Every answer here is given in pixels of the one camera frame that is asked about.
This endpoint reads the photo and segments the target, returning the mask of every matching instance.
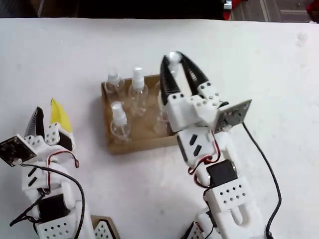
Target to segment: cardboard box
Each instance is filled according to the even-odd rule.
[[[108,101],[104,83],[102,88],[102,105],[104,115],[104,126],[107,140],[107,147],[112,154],[124,154],[142,150],[149,150],[160,147],[167,147],[177,145],[176,135],[167,127],[167,132],[158,135],[154,131],[156,117],[159,114],[158,95],[155,90],[155,85],[159,81],[159,75],[145,76],[145,84],[149,88],[147,111],[141,118],[134,118],[130,113],[129,97],[124,101],[124,111],[126,112],[128,120],[131,121],[130,141],[124,143],[116,143],[114,136],[110,131],[110,124],[112,122],[111,104]],[[125,88],[128,92],[132,84],[132,79],[125,79]]]

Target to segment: clear plastic bottle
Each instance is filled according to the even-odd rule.
[[[115,136],[115,142],[127,142],[130,140],[131,124],[128,122],[122,103],[115,101],[111,104],[113,120],[110,125],[111,133]]]
[[[169,71],[172,74],[172,76],[175,78],[178,73],[178,68],[181,60],[181,55],[177,53],[176,51],[171,51],[168,56],[169,60]],[[155,93],[158,94],[160,92],[160,82],[158,81],[155,85]]]
[[[126,97],[125,83],[116,69],[112,69],[109,72],[108,80],[104,83],[104,87],[110,103],[115,101],[124,103]]]
[[[141,67],[133,69],[132,85],[129,89],[131,100],[131,113],[134,117],[141,117],[146,112],[149,89],[145,85],[144,75]]]
[[[168,118],[167,118],[167,112],[163,109],[163,102],[161,101],[161,95],[159,92],[158,95],[158,107],[159,111],[155,118],[155,124],[154,124],[154,131],[158,135],[166,135],[167,129],[168,129]]]

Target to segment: white spray nozzle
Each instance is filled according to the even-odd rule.
[[[109,71],[108,82],[112,85],[116,85],[120,81],[120,76],[117,69],[113,68]]]
[[[181,60],[181,55],[176,51],[171,51],[168,54],[168,59],[171,64],[179,64]]]
[[[176,51],[171,51],[168,54],[168,60],[169,60],[169,70],[171,72],[171,74],[176,77],[177,75],[177,71],[178,71],[178,65],[180,63],[181,60],[181,55],[179,53],[177,53]]]
[[[133,69],[132,85],[134,89],[142,89],[144,87],[145,80],[140,66],[136,66]]]
[[[112,112],[113,112],[113,120],[117,126],[126,125],[128,119],[126,118],[126,114],[123,110],[122,103],[119,101],[115,101],[111,104]]]

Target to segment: white table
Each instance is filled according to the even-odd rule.
[[[273,167],[283,204],[276,238],[317,238],[319,228],[319,27],[212,20],[0,19],[0,140],[24,134],[50,99],[73,125],[79,179],[91,214],[113,218],[120,236],[177,239],[205,206],[178,147],[111,156],[105,147],[100,82],[110,67],[157,74],[180,50],[231,103],[253,99],[246,123]],[[270,173],[242,126],[232,130],[244,172],[268,220],[277,203]],[[37,238],[8,225],[28,205],[20,169],[0,162],[1,238]]]

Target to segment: black cable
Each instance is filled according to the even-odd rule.
[[[31,216],[27,216],[27,213],[30,212],[32,210],[32,208],[34,208],[36,205],[39,204],[39,202],[44,198],[45,194],[41,194],[41,196],[27,209],[24,210],[23,213],[21,213],[19,216],[17,216],[16,219],[14,219],[11,223],[10,223],[10,227],[12,227],[13,225],[24,221],[24,220],[29,220],[29,221],[36,221],[33,217]]]
[[[82,212],[81,212],[81,218],[80,218],[80,222],[79,222],[79,227],[78,230],[76,231],[75,237],[74,239],[78,239],[81,229],[82,229],[82,225],[83,225],[83,221],[84,221],[84,212],[85,212],[85,196],[84,196],[84,191],[83,188],[81,186],[81,184],[73,177],[71,177],[70,175],[67,175],[66,173],[62,173],[58,170],[52,169],[52,168],[47,168],[47,167],[42,167],[42,166],[38,166],[38,165],[32,165],[32,164],[21,164],[22,167],[34,167],[34,168],[39,168],[41,170],[44,171],[48,171],[48,172],[52,172],[52,173],[57,173],[59,175],[62,175],[68,179],[70,179],[71,181],[73,181],[76,186],[78,186],[80,192],[81,192],[81,197],[82,197]]]
[[[212,227],[210,233],[204,239],[207,239],[213,233],[213,230],[214,230],[214,224],[213,224],[213,227]]]
[[[276,189],[277,189],[277,194],[278,194],[278,204],[276,206],[276,208],[274,209],[273,213],[271,214],[268,222],[267,222],[267,225],[266,225],[266,230],[265,230],[265,234],[266,234],[266,238],[267,239],[273,239],[271,233],[270,233],[270,225],[275,217],[275,215],[277,214],[278,210],[279,210],[279,207],[281,205],[281,202],[282,202],[282,198],[281,198],[281,193],[280,193],[280,189],[279,189],[279,185],[278,185],[278,182],[277,182],[277,179],[276,179],[276,176],[275,176],[275,173],[273,171],[273,169],[271,168],[270,166],[270,163],[268,162],[266,156],[264,155],[263,151],[261,150],[261,148],[259,147],[258,143],[254,140],[254,138],[252,137],[251,133],[249,132],[248,128],[246,127],[245,123],[243,122],[243,126],[244,126],[244,129],[246,130],[248,136],[250,137],[250,139],[253,141],[253,143],[256,145],[258,151],[261,153],[261,155],[263,156],[268,168],[269,168],[269,171],[273,177],[273,180],[274,180],[274,183],[275,183],[275,186],[276,186]]]

